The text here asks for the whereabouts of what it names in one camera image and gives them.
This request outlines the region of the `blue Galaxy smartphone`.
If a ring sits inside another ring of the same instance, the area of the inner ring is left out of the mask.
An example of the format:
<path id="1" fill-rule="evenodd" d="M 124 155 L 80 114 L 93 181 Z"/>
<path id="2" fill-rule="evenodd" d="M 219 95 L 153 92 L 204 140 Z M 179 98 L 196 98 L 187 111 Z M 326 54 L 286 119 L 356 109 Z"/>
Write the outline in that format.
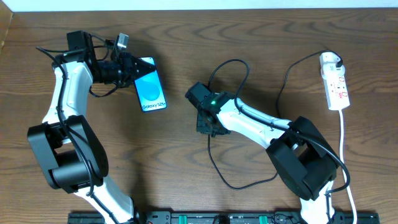
<path id="1" fill-rule="evenodd" d="M 142 112 L 162 110 L 167 102 L 157 69 L 134 81 Z"/>

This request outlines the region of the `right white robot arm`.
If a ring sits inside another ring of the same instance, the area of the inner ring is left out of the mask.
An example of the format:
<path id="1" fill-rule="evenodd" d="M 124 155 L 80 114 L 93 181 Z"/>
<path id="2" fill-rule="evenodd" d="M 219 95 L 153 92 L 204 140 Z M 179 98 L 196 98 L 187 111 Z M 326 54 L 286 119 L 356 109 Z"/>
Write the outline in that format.
<path id="1" fill-rule="evenodd" d="M 185 96 L 198 111 L 198 132 L 211 138 L 234 131 L 258 143 L 283 183 L 300 198 L 301 219 L 331 223 L 330 195 L 340 160 L 310 120 L 269 116 L 227 91 L 215 93 L 204 88 Z"/>

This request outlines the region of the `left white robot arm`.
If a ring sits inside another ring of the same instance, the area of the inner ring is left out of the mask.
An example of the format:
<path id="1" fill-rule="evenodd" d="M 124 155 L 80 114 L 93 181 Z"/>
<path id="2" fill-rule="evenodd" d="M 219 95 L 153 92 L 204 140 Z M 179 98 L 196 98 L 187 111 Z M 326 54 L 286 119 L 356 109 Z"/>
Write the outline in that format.
<path id="1" fill-rule="evenodd" d="M 68 50 L 53 56 L 39 49 L 52 60 L 56 83 L 47 114 L 40 125 L 28 129 L 27 139 L 51 188 L 85 199 L 105 223 L 147 223 L 110 177 L 106 152 L 86 120 L 86 109 L 92 84 L 127 88 L 157 69 L 153 59 L 125 51 L 125 34 L 104 40 L 109 60 L 96 57 L 94 38 L 77 30 L 67 33 Z"/>

